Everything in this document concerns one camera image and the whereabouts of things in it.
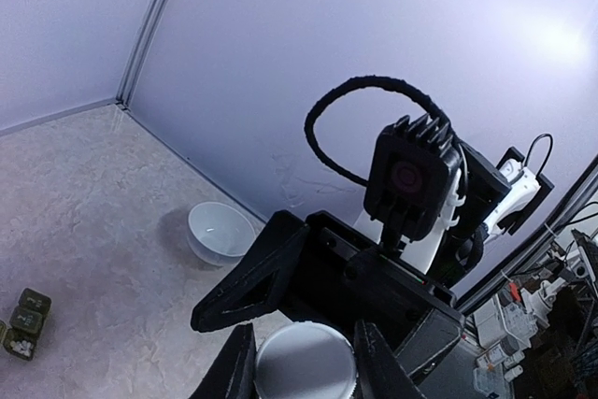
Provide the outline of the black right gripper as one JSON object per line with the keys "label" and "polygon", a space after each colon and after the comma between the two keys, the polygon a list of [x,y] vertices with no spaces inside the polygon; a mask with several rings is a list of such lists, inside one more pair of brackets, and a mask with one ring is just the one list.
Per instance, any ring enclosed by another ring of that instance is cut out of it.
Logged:
{"label": "black right gripper", "polygon": [[191,327],[210,333],[279,310],[354,337],[376,325],[398,363],[426,379],[461,340],[455,295],[370,238],[321,211],[306,222],[276,212],[241,262],[192,310]]}

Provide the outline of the white pill bottle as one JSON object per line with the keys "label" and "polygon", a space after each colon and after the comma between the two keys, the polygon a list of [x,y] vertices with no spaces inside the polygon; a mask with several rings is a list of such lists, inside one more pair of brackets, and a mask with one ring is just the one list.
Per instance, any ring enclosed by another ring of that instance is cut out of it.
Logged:
{"label": "white pill bottle", "polygon": [[349,341],[334,328],[312,321],[272,333],[255,359],[254,385],[260,398],[350,398],[357,377]]}

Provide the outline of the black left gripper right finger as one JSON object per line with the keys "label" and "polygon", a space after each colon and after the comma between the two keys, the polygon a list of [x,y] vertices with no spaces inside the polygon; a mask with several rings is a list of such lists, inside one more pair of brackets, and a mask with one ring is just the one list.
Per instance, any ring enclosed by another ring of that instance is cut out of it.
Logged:
{"label": "black left gripper right finger", "polygon": [[395,360],[374,323],[355,323],[353,347],[358,370],[357,398],[420,398],[420,390]]}

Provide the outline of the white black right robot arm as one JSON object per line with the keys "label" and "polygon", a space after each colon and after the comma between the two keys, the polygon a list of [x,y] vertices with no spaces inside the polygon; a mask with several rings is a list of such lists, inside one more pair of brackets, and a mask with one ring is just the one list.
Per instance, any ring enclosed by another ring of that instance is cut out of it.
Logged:
{"label": "white black right robot arm", "polygon": [[374,323],[415,383],[452,351],[463,315],[450,286],[481,259],[491,218],[499,232],[518,230],[552,191],[545,176],[518,175],[523,161],[509,149],[491,164],[464,150],[469,185],[459,222],[441,240],[431,267],[415,262],[414,242],[393,256],[374,238],[326,211],[305,219],[275,213],[242,261],[193,309],[191,327],[213,332],[273,311],[292,321],[317,321],[353,336],[357,321]]}

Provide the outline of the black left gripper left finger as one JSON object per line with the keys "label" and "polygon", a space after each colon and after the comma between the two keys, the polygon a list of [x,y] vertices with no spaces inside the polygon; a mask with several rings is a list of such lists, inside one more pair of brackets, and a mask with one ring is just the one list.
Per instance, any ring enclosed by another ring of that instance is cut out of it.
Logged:
{"label": "black left gripper left finger", "polygon": [[230,333],[190,398],[255,398],[255,361],[256,341],[253,325],[239,324]]}

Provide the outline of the green pill organizer box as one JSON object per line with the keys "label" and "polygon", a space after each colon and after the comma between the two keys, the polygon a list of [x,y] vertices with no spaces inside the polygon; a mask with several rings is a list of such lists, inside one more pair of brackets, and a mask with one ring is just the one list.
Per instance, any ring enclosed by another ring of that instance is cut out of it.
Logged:
{"label": "green pill organizer box", "polygon": [[51,304],[41,292],[30,288],[22,291],[8,323],[1,322],[1,347],[9,355],[26,362],[34,359]]}

